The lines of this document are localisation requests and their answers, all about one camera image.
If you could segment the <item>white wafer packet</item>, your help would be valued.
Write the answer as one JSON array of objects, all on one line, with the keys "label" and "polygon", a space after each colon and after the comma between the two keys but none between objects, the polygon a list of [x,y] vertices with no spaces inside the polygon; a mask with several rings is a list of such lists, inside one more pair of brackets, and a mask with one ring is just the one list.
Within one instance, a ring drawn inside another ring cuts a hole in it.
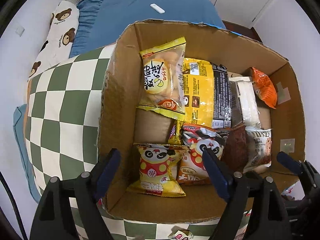
[{"label": "white wafer packet", "polygon": [[232,95],[232,127],[238,125],[261,127],[255,92],[250,77],[230,77]]}]

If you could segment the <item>white cookie packet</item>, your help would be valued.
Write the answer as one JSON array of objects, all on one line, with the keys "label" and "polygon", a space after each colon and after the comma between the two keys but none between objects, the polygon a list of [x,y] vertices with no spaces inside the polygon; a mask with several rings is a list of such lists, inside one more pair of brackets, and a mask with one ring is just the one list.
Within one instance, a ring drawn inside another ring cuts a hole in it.
[{"label": "white cookie packet", "polygon": [[260,174],[271,166],[272,129],[246,126],[248,162],[244,173],[255,171]]}]

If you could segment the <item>white remote control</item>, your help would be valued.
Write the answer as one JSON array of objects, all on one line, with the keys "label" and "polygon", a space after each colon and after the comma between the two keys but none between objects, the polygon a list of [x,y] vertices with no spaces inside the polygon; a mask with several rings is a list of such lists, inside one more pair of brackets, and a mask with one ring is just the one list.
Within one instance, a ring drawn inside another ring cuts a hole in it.
[{"label": "white remote control", "polygon": [[150,4],[150,7],[155,10],[156,12],[158,12],[159,14],[164,14],[165,10],[162,9],[161,7],[159,7],[158,5],[156,5],[155,3]]}]

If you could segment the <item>orange panda snack bag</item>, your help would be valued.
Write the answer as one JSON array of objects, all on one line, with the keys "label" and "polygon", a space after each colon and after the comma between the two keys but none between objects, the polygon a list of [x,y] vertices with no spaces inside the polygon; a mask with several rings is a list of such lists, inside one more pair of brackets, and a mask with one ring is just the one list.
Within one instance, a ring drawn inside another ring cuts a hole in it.
[{"label": "orange panda snack bag", "polygon": [[209,184],[209,175],[203,163],[203,152],[206,149],[212,150],[220,159],[228,133],[206,126],[184,124],[181,135],[188,150],[180,160],[177,182],[185,185]]}]

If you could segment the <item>small cartoon face packet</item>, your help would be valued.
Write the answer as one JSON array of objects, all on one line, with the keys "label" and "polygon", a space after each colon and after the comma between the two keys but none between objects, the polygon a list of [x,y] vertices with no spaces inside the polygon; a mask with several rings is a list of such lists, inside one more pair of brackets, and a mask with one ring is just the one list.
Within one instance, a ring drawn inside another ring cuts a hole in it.
[{"label": "small cartoon face packet", "polygon": [[177,230],[176,232],[173,232],[168,236],[168,239],[173,240],[192,240],[193,238],[193,234],[187,229]]}]

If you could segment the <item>dark red sauce packet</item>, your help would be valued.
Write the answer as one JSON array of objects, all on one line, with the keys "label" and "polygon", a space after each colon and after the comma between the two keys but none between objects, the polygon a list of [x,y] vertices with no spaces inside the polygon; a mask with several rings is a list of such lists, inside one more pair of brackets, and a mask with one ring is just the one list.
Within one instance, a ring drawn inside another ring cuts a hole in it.
[{"label": "dark red sauce packet", "polygon": [[230,131],[221,160],[234,172],[244,171],[248,162],[245,125]]}]

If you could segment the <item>yellow black snack bag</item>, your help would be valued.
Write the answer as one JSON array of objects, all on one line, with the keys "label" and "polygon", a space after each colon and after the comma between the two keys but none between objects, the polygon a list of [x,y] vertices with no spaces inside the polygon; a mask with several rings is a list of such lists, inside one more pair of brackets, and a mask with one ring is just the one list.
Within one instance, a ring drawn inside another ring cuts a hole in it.
[{"label": "yellow black snack bag", "polygon": [[231,128],[231,91],[225,66],[185,58],[183,82],[186,123]]}]

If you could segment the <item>green white checkered blanket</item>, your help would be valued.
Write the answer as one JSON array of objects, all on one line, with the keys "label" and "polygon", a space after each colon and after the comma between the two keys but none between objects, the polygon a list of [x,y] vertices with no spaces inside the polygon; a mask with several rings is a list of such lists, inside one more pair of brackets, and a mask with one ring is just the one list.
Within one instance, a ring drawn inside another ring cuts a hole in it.
[{"label": "green white checkered blanket", "polygon": [[[114,46],[62,61],[30,80],[24,137],[37,193],[43,193],[53,176],[73,179],[96,164],[101,89]],[[113,218],[102,206],[99,203],[98,209],[114,239],[134,239],[143,233],[145,239],[167,239],[177,228],[190,230],[194,239],[208,239],[219,221],[142,223]]]}]

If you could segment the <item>yellow egg cake bag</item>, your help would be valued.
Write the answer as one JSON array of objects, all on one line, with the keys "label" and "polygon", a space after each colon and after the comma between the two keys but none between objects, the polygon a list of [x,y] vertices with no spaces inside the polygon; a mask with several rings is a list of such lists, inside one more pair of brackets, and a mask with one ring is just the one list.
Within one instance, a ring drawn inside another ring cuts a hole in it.
[{"label": "yellow egg cake bag", "polygon": [[186,40],[177,38],[140,52],[143,61],[143,92],[138,108],[185,119],[183,60]]}]

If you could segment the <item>yellow panda snack bag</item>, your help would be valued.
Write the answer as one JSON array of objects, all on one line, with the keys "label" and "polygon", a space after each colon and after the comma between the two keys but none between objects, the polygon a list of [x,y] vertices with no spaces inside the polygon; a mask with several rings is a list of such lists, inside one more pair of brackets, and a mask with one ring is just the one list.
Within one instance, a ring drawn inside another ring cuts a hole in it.
[{"label": "yellow panda snack bag", "polygon": [[162,144],[137,144],[140,154],[139,179],[127,191],[160,197],[185,197],[172,168],[188,152],[187,146]]}]

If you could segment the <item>red white strip packet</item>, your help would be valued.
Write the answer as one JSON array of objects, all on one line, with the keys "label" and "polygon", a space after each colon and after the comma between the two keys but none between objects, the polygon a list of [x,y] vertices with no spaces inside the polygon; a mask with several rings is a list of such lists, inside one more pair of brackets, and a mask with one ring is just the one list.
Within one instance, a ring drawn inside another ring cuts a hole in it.
[{"label": "red white strip packet", "polygon": [[281,195],[289,198],[294,198],[295,200],[302,200],[305,196],[300,181],[297,181],[296,183],[285,189],[281,193]]}]

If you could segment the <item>wall switch plate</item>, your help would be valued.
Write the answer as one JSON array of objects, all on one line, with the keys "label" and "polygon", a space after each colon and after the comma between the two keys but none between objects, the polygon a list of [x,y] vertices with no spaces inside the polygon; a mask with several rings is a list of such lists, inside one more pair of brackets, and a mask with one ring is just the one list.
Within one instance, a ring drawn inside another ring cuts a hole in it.
[{"label": "wall switch plate", "polygon": [[15,29],[15,33],[16,33],[19,37],[21,37],[21,36],[23,35],[24,31],[25,31],[25,29],[24,29],[22,26],[20,26],[20,25],[18,25],[18,26],[16,27],[16,29]]}]

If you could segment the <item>cardboard milk box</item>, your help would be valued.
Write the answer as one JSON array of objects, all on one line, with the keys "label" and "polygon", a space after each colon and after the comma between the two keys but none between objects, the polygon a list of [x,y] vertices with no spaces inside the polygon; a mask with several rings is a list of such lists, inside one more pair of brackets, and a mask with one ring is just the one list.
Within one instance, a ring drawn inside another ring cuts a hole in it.
[{"label": "cardboard milk box", "polygon": [[208,185],[202,152],[297,181],[277,162],[305,159],[305,120],[295,72],[274,50],[230,31],[177,21],[140,21],[117,39],[101,96],[98,149],[120,165],[104,197],[118,218],[202,222],[225,209]]}]

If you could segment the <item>orange chip bag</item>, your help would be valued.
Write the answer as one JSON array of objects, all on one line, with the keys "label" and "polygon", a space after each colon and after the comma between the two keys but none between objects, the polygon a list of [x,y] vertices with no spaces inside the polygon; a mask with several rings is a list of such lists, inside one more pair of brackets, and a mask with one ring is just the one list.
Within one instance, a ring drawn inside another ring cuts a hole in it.
[{"label": "orange chip bag", "polygon": [[257,68],[251,67],[250,71],[255,94],[268,107],[275,109],[278,95],[271,79]]}]

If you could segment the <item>red small snack packet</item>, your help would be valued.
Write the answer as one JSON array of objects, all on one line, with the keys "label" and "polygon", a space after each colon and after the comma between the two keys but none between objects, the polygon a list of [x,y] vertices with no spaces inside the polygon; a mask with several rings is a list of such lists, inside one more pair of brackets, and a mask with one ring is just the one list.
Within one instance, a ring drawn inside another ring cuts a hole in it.
[{"label": "red small snack packet", "polygon": [[168,137],[168,144],[170,145],[182,145],[181,129],[184,122],[181,120],[175,120]]}]

